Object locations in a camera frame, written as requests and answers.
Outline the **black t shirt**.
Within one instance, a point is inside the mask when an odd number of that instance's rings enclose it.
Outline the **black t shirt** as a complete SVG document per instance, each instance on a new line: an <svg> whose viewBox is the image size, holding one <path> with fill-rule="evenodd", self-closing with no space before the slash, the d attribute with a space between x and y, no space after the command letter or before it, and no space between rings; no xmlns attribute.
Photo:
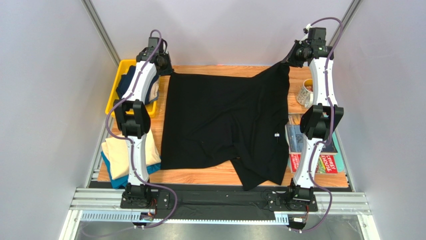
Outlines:
<svg viewBox="0 0 426 240"><path fill-rule="evenodd" d="M161 140L161 169L205 169L230 161L244 190L281 184L290 67L278 62L252 77L173 73Z"/></svg>

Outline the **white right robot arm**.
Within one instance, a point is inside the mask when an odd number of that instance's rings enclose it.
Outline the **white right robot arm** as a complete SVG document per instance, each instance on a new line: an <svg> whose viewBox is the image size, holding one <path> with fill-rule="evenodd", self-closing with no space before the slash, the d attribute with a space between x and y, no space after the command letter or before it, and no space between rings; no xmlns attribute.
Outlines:
<svg viewBox="0 0 426 240"><path fill-rule="evenodd" d="M303 134L301 159L290 188L312 189L321 150L331 144L333 133L343 118L344 109L338 106L333 86L334 48L326 43L326 29L308 25L305 36L295 40L282 63L301 68L308 64L313 82L312 106L302 115Z"/></svg>

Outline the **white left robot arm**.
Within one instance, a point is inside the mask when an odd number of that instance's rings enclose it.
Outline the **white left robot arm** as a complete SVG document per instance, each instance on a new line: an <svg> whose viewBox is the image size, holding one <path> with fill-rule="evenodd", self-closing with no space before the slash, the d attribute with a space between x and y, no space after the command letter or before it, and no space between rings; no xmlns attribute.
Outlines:
<svg viewBox="0 0 426 240"><path fill-rule="evenodd" d="M156 84L160 77L174 71L167 47L167 41L161 37L149 37L148 46L136 56L135 71L127 91L114 102L117 127L127 144L128 184L131 186L144 186L149 181L146 139L151 118L146 104L157 97Z"/></svg>

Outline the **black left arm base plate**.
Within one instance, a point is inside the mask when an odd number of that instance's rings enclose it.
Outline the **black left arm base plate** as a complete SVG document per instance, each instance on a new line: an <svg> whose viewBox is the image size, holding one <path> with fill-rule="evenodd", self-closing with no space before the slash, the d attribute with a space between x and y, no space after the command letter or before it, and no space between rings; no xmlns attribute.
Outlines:
<svg viewBox="0 0 426 240"><path fill-rule="evenodd" d="M166 210L170 206L171 193L167 190L151 191L151 201L146 198L128 198L125 193L121 197L120 207L122 209L158 209Z"/></svg>

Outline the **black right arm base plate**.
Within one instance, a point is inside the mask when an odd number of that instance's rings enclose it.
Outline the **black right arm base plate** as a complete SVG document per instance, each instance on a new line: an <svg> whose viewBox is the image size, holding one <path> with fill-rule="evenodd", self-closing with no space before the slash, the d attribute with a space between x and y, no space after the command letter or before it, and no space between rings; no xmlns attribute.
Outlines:
<svg viewBox="0 0 426 240"><path fill-rule="evenodd" d="M319 210L313 192L295 193L271 192L266 195L268 209L275 212L317 212Z"/></svg>

